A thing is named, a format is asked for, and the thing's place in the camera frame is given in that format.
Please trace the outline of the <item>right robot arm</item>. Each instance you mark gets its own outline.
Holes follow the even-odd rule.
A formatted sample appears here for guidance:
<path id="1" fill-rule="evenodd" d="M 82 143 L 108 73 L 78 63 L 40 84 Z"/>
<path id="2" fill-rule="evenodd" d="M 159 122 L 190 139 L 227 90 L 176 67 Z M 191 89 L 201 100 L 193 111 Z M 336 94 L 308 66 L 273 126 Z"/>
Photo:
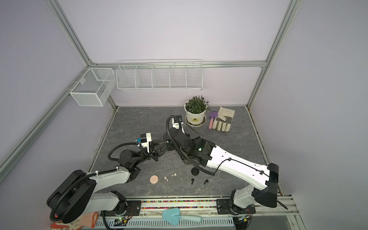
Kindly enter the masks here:
<path id="1" fill-rule="evenodd" d="M 168 145 L 178 153 L 184 164 L 193 165 L 212 176 L 217 171 L 223 171 L 248 184 L 232 191 L 229 204 L 225 207 L 228 213 L 239 215 L 249 212 L 255 203 L 268 208 L 276 208 L 280 204 L 278 165 L 252 163 L 201 137 L 191 139 L 184 132 L 181 119 L 174 115 L 167 118 L 165 129 L 164 137 Z"/>

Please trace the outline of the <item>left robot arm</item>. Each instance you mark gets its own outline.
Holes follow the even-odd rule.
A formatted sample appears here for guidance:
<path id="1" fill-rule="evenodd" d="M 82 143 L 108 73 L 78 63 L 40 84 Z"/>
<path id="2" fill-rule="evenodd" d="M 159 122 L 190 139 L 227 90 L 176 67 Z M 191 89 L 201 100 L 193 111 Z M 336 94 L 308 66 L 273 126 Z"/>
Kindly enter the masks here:
<path id="1" fill-rule="evenodd" d="M 140 173 L 138 165 L 150 159 L 158 161 L 170 143 L 144 139 L 123 143 L 108 153 L 108 159 L 117 163 L 115 168 L 90 173 L 75 170 L 47 199 L 50 220 L 71 223 L 93 212 L 125 215 L 129 209 L 126 197 L 116 190 L 107 193 L 101 190 L 132 182 Z"/>

